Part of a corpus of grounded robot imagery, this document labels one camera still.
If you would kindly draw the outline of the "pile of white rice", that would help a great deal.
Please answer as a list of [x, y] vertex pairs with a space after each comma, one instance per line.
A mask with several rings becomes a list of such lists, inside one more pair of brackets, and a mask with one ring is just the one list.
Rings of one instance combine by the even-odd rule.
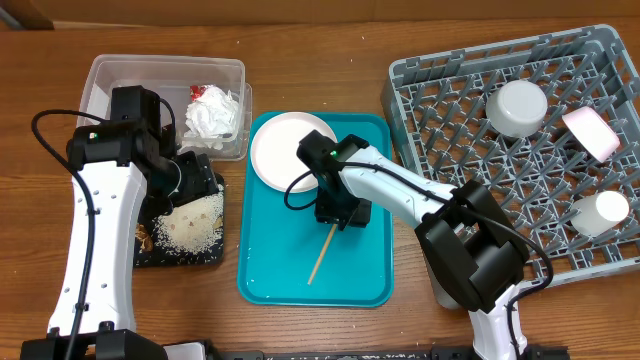
[[224, 186], [153, 220], [155, 243], [168, 255], [212, 255], [223, 245]]

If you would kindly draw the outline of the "brown food scrap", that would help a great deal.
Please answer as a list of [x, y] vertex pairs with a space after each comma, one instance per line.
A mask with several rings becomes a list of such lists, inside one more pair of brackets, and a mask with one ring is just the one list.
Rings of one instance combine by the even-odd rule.
[[140, 245], [140, 252], [151, 252], [153, 250], [153, 239], [144, 225], [138, 224], [136, 226], [135, 238]]

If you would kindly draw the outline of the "red snack wrapper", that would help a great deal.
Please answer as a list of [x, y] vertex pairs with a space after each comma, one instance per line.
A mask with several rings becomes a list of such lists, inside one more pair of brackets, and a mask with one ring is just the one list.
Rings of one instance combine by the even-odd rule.
[[207, 85], [192, 85], [190, 87], [190, 96], [192, 101], [196, 101], [207, 90]]

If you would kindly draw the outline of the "wooden chopstick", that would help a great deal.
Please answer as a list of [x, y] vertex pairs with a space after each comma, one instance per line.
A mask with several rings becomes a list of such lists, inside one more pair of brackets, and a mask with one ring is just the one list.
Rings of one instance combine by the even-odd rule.
[[325, 239], [325, 242], [324, 242], [323, 247], [322, 247], [322, 249], [320, 251], [320, 254], [319, 254], [319, 256], [318, 256], [318, 258], [317, 258], [317, 260], [316, 260], [316, 262], [314, 264], [314, 267], [312, 269], [312, 272], [311, 272], [311, 274], [310, 274], [310, 276], [308, 278], [307, 285], [309, 285], [309, 286], [312, 285], [312, 283], [313, 283], [313, 281], [314, 281], [314, 279], [316, 277], [316, 274], [317, 274], [317, 272], [319, 270], [319, 267], [321, 266], [321, 264], [322, 264], [322, 262], [324, 260], [326, 252], [327, 252], [327, 250], [328, 250], [328, 248], [329, 248], [329, 246], [331, 244], [331, 241], [332, 241], [332, 239], [334, 237], [334, 234], [335, 234], [335, 232], [337, 230], [337, 227], [338, 227], [338, 224], [333, 224], [331, 229], [330, 229], [330, 231], [329, 231], [329, 233], [328, 233], [328, 235], [327, 235], [327, 237], [326, 237], [326, 239]]

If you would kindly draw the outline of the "large white plate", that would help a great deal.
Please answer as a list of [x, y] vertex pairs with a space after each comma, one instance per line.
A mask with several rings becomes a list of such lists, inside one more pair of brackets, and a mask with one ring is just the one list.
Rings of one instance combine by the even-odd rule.
[[269, 187], [285, 192], [309, 170], [296, 152], [299, 142], [313, 130], [337, 141], [330, 126], [310, 113], [285, 112], [268, 119], [251, 140], [251, 164], [258, 177]]

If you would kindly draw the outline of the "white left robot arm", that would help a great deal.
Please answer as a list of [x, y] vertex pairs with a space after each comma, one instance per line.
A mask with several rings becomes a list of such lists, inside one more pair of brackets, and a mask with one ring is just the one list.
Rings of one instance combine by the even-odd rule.
[[179, 154], [176, 125], [161, 124], [169, 106], [140, 85], [117, 87], [110, 116], [86, 114], [60, 155], [41, 135], [38, 142], [72, 176], [75, 199], [65, 276], [45, 338], [21, 346], [23, 359], [214, 360], [208, 340], [160, 345], [136, 331], [132, 270], [136, 228], [179, 206], [221, 192], [223, 178], [204, 155]]

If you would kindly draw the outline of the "cream white cup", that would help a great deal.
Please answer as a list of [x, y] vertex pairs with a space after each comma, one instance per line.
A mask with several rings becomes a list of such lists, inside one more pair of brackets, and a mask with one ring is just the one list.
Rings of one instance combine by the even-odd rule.
[[630, 206], [627, 198], [616, 191], [604, 191], [573, 203], [578, 214], [571, 219], [572, 226], [582, 235], [597, 237], [624, 220]]

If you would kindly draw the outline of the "white tissue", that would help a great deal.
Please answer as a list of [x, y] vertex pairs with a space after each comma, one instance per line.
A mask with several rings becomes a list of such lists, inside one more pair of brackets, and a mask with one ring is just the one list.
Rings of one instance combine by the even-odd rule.
[[207, 86], [204, 94], [187, 106], [182, 147], [221, 150], [238, 132], [240, 104], [234, 93], [215, 85]]

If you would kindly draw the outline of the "pink bowl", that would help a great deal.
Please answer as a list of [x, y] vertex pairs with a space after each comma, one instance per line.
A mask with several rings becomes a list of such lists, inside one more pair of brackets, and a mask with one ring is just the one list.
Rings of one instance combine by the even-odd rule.
[[575, 139], [599, 163], [605, 162], [620, 145], [614, 130], [591, 107], [581, 107], [565, 114], [562, 120]]

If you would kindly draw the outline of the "grey-white bowl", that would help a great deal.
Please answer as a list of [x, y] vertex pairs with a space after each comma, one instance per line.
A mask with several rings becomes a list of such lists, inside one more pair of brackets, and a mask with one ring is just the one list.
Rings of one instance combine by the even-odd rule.
[[491, 126], [503, 136], [525, 138], [542, 128], [548, 101], [539, 86], [525, 80], [508, 82], [486, 104]]

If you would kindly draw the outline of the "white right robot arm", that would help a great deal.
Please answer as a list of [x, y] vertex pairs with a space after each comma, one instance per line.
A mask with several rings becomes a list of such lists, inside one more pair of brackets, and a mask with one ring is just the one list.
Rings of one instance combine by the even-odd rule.
[[532, 359], [539, 349], [523, 335], [518, 302], [550, 285], [552, 262], [517, 231], [491, 191], [469, 180], [456, 187], [421, 177], [364, 139], [336, 142], [313, 130], [296, 149], [319, 186], [317, 221], [361, 226], [372, 203], [414, 230], [433, 292], [448, 309], [470, 316], [475, 359]]

